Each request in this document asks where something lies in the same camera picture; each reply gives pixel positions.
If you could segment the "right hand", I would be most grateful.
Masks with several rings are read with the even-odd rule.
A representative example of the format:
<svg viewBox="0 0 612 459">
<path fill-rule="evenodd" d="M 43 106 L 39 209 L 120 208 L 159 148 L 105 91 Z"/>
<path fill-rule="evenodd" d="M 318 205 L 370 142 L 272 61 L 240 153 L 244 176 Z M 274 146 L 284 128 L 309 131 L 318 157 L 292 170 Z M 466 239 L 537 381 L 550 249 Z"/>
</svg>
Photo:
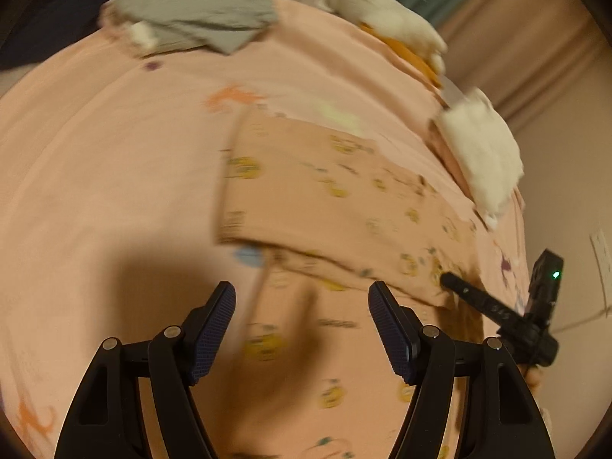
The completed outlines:
<svg viewBox="0 0 612 459">
<path fill-rule="evenodd" d="M 532 395 L 536 395 L 542 387 L 544 372 L 538 366 L 520 365 L 520 371 Z"/>
</svg>

